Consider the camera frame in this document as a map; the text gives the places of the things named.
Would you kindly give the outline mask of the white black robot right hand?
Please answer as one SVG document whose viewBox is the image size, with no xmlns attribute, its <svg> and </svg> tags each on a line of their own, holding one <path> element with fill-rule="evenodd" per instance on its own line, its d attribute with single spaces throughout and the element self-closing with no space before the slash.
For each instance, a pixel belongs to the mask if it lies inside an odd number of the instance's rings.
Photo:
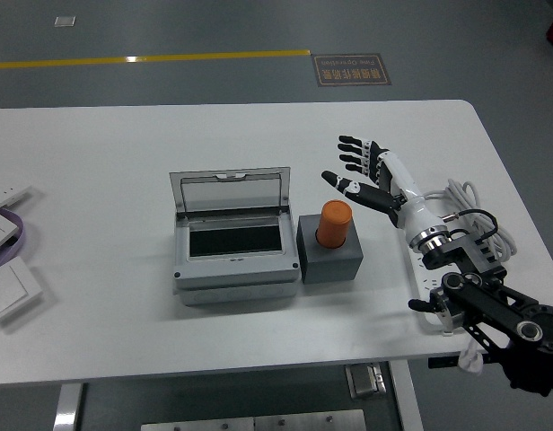
<svg viewBox="0 0 553 431">
<path fill-rule="evenodd" d="M 349 200 L 384 213 L 405 234 L 415 252 L 426 253 L 451 240 L 444 221 L 426 199 L 399 157 L 372 140 L 340 136 L 339 159 L 347 170 L 364 175 L 367 184 L 324 171 L 321 177 Z"/>
</svg>

